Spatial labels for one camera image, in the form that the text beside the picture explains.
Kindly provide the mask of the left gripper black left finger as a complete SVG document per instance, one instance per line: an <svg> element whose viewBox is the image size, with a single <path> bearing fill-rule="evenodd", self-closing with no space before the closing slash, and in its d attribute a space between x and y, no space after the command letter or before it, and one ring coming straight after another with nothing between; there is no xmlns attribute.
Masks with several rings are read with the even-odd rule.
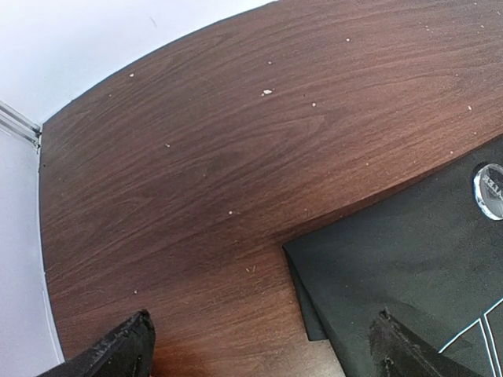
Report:
<svg viewBox="0 0 503 377"><path fill-rule="evenodd" d="M89 349L39 376L150 376L155 343L154 324L143 309Z"/></svg>

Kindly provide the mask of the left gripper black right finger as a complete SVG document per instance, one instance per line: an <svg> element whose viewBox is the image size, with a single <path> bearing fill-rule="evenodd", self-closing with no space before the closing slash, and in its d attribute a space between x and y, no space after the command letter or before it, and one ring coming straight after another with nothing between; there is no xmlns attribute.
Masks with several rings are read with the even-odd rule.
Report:
<svg viewBox="0 0 503 377"><path fill-rule="evenodd" d="M384 308L369 325L369 352L379 376L478 376L444 355Z"/></svg>

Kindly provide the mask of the clear round dealer button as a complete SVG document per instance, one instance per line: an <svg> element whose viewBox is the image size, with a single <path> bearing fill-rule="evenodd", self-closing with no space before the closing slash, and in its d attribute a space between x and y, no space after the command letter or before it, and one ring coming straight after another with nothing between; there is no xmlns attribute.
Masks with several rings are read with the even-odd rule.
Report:
<svg viewBox="0 0 503 377"><path fill-rule="evenodd" d="M479 209L491 220L503 218L502 166L488 163L473 178L474 197Z"/></svg>

